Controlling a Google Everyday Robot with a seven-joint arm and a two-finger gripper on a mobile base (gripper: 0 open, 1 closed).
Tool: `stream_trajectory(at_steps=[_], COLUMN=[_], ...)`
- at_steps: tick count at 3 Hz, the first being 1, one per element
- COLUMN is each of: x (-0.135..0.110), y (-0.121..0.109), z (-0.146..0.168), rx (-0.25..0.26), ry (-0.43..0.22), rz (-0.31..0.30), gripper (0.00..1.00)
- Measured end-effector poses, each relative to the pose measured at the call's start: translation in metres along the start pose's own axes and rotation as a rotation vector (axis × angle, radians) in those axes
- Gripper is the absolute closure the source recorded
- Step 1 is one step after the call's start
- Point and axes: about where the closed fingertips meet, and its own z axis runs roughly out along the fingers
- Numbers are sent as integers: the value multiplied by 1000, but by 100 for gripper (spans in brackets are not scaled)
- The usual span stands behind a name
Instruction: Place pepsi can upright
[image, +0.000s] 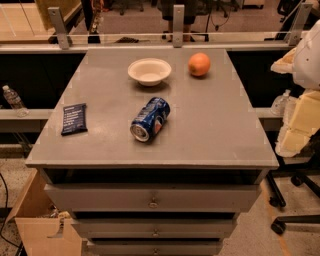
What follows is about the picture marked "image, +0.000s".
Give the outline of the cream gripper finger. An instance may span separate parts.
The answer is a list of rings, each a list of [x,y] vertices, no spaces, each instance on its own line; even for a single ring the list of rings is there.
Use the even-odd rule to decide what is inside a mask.
[[[278,59],[271,65],[271,70],[279,74],[291,73],[296,49],[293,48],[287,52],[282,58]]]
[[[276,142],[276,154],[282,157],[299,154],[319,129],[320,92],[306,90],[298,98],[289,97]]]

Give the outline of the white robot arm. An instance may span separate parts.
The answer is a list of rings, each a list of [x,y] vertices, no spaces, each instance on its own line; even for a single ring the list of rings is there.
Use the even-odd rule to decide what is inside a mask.
[[[293,157],[320,129],[320,20],[295,48],[272,64],[271,70],[290,73],[293,82],[304,88],[300,96],[285,100],[283,126],[275,147],[277,155]]]

